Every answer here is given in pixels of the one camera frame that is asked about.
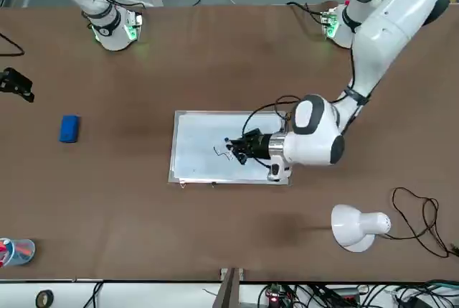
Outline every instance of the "lamp shade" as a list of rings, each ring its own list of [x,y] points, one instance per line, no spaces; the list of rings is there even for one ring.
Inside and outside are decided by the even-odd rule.
[[[363,252],[375,235],[388,233],[390,219],[384,213],[361,213],[349,205],[337,205],[331,212],[331,229],[336,242],[351,252]]]

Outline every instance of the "blue sponge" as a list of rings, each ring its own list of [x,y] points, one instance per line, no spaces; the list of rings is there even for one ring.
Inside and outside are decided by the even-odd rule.
[[[59,140],[62,143],[75,143],[78,139],[79,116],[63,116]]]

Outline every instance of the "clear cup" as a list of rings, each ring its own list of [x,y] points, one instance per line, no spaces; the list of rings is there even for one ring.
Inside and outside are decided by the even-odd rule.
[[[3,262],[3,267],[28,263],[34,254],[35,243],[32,240],[0,238],[0,260]]]

